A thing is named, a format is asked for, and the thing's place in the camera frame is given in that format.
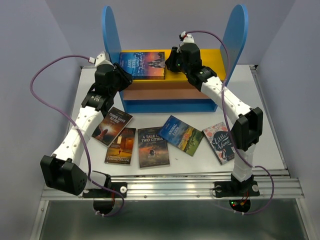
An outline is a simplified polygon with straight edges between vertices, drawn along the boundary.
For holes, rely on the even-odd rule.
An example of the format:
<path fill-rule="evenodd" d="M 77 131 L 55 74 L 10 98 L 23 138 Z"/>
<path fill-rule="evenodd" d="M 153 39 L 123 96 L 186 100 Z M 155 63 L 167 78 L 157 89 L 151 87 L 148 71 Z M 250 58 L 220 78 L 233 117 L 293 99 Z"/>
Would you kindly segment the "Jane Eyre book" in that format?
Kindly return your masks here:
<path fill-rule="evenodd" d="M 134 80 L 165 79 L 164 51 L 121 52 L 118 64 L 131 74 Z"/>

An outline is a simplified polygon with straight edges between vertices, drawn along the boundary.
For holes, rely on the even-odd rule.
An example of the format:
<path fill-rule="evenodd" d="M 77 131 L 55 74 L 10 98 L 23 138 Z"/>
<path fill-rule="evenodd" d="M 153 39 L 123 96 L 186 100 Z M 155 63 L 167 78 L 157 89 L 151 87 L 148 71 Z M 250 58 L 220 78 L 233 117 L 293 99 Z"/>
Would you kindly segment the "A Tale of Two Cities book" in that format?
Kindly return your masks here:
<path fill-rule="evenodd" d="M 170 165 L 167 141 L 158 135 L 161 127 L 140 128 L 138 134 L 139 168 L 147 169 Z"/>

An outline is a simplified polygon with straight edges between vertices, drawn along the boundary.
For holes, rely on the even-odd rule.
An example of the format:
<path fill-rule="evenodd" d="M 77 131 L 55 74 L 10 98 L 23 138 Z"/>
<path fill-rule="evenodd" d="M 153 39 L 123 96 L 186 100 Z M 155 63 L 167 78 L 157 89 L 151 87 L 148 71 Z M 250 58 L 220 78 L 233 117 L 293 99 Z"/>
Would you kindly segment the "Animal Farm book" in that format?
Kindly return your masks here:
<path fill-rule="evenodd" d="M 158 135 L 191 157 L 194 156 L 203 139 L 201 131 L 173 115 L 160 128 Z"/>

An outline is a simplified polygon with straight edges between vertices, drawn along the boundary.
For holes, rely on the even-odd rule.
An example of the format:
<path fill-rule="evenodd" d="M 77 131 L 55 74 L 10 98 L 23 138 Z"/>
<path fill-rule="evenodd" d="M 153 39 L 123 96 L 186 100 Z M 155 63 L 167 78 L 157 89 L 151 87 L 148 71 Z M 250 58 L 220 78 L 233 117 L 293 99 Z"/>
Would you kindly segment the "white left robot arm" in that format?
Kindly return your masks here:
<path fill-rule="evenodd" d="M 92 173 L 80 168 L 83 154 L 88 155 L 87 144 L 92 134 L 114 104 L 116 93 L 132 83 L 132 76 L 118 63 L 96 66 L 94 83 L 81 103 L 72 128 L 59 147 L 50 155 L 43 156 L 40 167 L 47 187 L 75 196 L 84 190 L 94 189 L 100 197 L 111 193 L 111 184 L 104 173 Z"/>

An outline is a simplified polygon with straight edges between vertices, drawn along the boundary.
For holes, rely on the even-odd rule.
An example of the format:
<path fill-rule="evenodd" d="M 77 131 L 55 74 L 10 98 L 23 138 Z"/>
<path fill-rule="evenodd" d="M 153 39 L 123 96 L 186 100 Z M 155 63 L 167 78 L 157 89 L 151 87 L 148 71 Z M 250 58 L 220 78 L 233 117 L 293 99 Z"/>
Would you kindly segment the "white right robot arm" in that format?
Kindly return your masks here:
<path fill-rule="evenodd" d="M 234 167 L 230 181 L 214 182 L 216 197 L 258 197 L 253 153 L 263 131 L 263 111 L 242 102 L 225 87 L 218 75 L 202 64 L 201 52 L 195 43 L 172 47 L 165 65 L 171 72 L 183 73 L 192 86 L 222 109 L 225 120 L 232 124 L 227 130 L 235 150 Z"/>

